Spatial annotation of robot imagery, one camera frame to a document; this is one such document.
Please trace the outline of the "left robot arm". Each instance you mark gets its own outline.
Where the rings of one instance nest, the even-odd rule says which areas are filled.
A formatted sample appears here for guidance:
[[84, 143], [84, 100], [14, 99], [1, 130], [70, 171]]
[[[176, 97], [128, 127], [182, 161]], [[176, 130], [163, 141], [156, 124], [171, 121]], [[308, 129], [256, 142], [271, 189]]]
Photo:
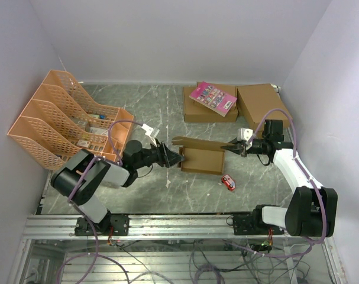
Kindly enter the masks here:
[[82, 149], [53, 174], [50, 184], [84, 215], [77, 220], [77, 236], [94, 233], [127, 235], [129, 218], [126, 215], [118, 217], [103, 205], [95, 195], [99, 185], [109, 182], [127, 188], [138, 178], [138, 169], [142, 167], [157, 164], [170, 168], [184, 160], [181, 154], [157, 140], [149, 149], [139, 141], [131, 140], [123, 151], [122, 165]]

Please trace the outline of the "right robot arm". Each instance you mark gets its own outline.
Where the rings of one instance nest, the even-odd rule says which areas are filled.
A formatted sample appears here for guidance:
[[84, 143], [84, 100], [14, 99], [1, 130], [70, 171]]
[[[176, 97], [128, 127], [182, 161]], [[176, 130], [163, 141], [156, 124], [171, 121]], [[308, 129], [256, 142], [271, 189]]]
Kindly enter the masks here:
[[284, 229], [291, 236], [331, 237], [335, 228], [338, 195], [335, 189], [318, 182], [301, 161], [291, 142], [286, 142], [281, 120], [265, 120], [261, 138], [240, 128], [238, 137], [221, 149], [245, 157], [249, 154], [268, 157], [267, 166], [275, 165], [292, 191], [287, 208], [257, 205], [250, 214], [251, 229], [264, 234], [269, 229]]

